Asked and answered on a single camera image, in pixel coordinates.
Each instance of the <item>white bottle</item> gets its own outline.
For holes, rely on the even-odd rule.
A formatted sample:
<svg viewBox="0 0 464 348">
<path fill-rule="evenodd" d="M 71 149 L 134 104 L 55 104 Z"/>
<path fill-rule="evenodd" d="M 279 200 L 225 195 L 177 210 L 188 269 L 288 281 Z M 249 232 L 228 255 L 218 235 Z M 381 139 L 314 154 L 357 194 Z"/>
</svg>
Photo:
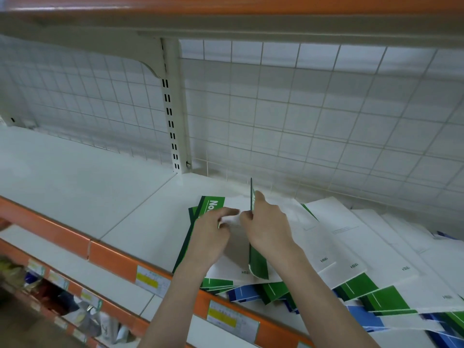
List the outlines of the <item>white bottle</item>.
<svg viewBox="0 0 464 348">
<path fill-rule="evenodd" d="M 108 343 L 115 344 L 119 329 L 119 322 L 107 313 L 100 311 L 101 336 Z"/>
</svg>

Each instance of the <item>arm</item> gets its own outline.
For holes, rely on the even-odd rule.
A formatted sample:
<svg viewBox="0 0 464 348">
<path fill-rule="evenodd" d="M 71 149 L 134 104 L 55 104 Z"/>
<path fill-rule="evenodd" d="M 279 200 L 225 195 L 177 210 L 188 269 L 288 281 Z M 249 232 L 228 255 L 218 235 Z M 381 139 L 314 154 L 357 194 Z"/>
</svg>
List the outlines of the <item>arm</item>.
<svg viewBox="0 0 464 348">
<path fill-rule="evenodd" d="M 237 209 L 223 207 L 196 220 L 185 257 L 139 348 L 185 347 L 201 281 L 229 241 L 229 226 L 221 224 L 218 228 L 218 222 L 221 217 L 238 213 Z"/>
<path fill-rule="evenodd" d="M 379 348 L 314 271 L 277 205 L 268 204 L 256 192 L 253 214 L 242 212 L 240 222 L 251 245 L 287 285 L 316 347 Z"/>
</svg>

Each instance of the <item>stack of notebooks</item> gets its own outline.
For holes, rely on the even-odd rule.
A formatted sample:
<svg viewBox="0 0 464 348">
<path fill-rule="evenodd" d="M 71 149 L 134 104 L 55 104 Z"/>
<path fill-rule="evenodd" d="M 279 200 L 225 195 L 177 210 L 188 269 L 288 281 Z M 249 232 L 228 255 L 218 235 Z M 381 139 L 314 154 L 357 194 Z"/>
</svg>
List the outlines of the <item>stack of notebooks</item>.
<svg viewBox="0 0 464 348">
<path fill-rule="evenodd" d="M 348 210 L 335 198 L 308 204 L 287 198 L 267 201 L 287 215 L 294 241 L 367 331 L 423 329 L 439 347 L 464 347 L 464 242 L 390 214 Z M 176 267 L 195 220 L 223 206 L 253 210 L 253 187 L 249 197 L 203 196 L 189 209 L 191 225 Z M 223 222 L 231 226 L 231 238 L 201 288 L 227 293 L 231 302 L 285 305 L 298 315 L 285 283 L 250 246 L 239 216 Z"/>
</svg>

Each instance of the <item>person's right hand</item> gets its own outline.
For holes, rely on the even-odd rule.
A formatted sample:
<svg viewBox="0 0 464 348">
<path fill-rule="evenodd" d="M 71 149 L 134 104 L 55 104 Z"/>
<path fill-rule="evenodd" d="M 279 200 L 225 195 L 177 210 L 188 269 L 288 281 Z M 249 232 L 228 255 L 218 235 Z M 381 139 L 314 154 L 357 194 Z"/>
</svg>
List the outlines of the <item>person's right hand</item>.
<svg viewBox="0 0 464 348">
<path fill-rule="evenodd" d="M 240 223 L 250 244 L 273 266 L 274 259 L 299 248 L 293 241 L 287 215 L 277 205 L 269 204 L 259 191 L 255 192 L 254 211 L 242 212 Z"/>
</svg>

